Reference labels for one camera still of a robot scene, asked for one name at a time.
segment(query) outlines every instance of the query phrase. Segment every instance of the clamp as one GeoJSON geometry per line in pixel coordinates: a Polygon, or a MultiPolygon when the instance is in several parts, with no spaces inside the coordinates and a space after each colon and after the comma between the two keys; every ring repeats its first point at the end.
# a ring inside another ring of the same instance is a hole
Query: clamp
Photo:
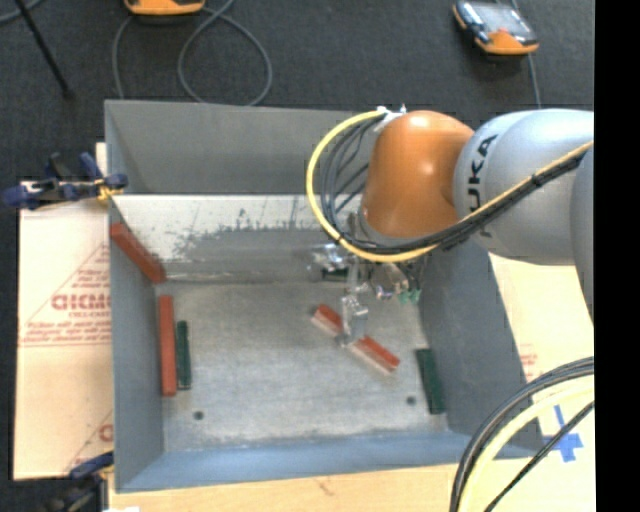
{"type": "Polygon", "coordinates": [[[44,168],[45,179],[3,190],[2,201],[6,206],[29,210],[92,197],[106,202],[113,194],[122,193],[129,184],[125,174],[104,176],[89,153],[80,155],[80,164],[86,178],[81,181],[64,181],[62,176],[69,176],[71,173],[62,163],[60,154],[54,153],[44,168]]]}
{"type": "Polygon", "coordinates": [[[39,505],[33,512],[102,512],[109,506],[104,470],[113,466],[113,451],[103,453],[73,468],[68,475],[72,487],[39,505]]]}

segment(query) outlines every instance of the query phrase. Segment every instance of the black floor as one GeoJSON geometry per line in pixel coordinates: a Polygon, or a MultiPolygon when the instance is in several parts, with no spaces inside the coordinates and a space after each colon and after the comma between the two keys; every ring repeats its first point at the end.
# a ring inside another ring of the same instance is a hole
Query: black floor
{"type": "MultiPolygon", "coordinates": [[[[222,0],[210,1],[212,9],[222,0]]],[[[457,31],[450,0],[237,0],[227,15],[268,53],[273,82],[266,106],[368,110],[426,108],[477,128],[497,114],[536,107],[526,59],[487,61],[457,31]]],[[[75,166],[103,138],[103,101],[119,96],[112,44],[127,19],[122,0],[44,0],[31,12],[74,92],[65,99],[35,38],[0,0],[0,189],[41,176],[60,152],[75,166]]],[[[522,0],[536,30],[533,57],[546,107],[594,108],[595,0],[522,0]]],[[[205,15],[179,25],[136,20],[119,46],[123,93],[187,101],[176,66],[205,15]]],[[[184,75],[206,101],[246,104],[265,85],[260,52],[232,24],[204,30],[185,57],[184,75]]],[[[12,482],[15,392],[15,215],[0,213],[0,510],[28,511],[62,482],[12,482]]]]}

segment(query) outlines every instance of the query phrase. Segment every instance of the bin floor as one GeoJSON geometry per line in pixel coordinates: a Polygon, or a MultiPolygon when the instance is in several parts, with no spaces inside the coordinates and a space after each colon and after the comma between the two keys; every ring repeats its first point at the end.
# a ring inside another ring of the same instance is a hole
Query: bin floor
{"type": "Polygon", "coordinates": [[[335,283],[170,281],[157,293],[188,322],[193,378],[164,399],[167,451],[444,428],[413,353],[427,346],[417,306],[362,296],[367,333],[401,360],[387,376],[311,323],[320,303],[339,311],[335,283]]]}

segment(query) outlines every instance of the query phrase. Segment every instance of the green block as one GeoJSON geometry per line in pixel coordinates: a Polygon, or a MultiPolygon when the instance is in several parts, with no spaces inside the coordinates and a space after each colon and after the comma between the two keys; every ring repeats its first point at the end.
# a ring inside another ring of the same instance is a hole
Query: green block
{"type": "Polygon", "coordinates": [[[415,354],[429,412],[431,414],[442,414],[446,411],[446,408],[433,351],[429,348],[421,348],[416,350],[415,354]]]}
{"type": "Polygon", "coordinates": [[[189,353],[189,327],[184,320],[176,324],[176,366],[178,389],[191,389],[191,355],[189,353]]]}

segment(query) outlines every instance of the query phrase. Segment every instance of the gray bin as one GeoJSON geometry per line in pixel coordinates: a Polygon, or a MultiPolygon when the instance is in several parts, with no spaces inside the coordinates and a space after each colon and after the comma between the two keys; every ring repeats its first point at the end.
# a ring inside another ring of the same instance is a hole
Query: gray bin
{"type": "MultiPolygon", "coordinates": [[[[304,198],[313,147],[347,112],[107,101],[114,199],[161,259],[153,285],[114,244],[111,302],[120,492],[451,463],[525,382],[486,251],[433,254],[417,305],[370,307],[368,332],[400,359],[381,375],[310,322],[340,283],[300,258],[326,243],[304,198]],[[160,294],[189,324],[193,385],[160,393],[160,294]],[[435,355],[446,414],[429,413],[414,351],[435,355]]],[[[359,158],[367,158],[365,148],[359,158]]],[[[528,453],[527,429],[506,455],[528,453]]]]}

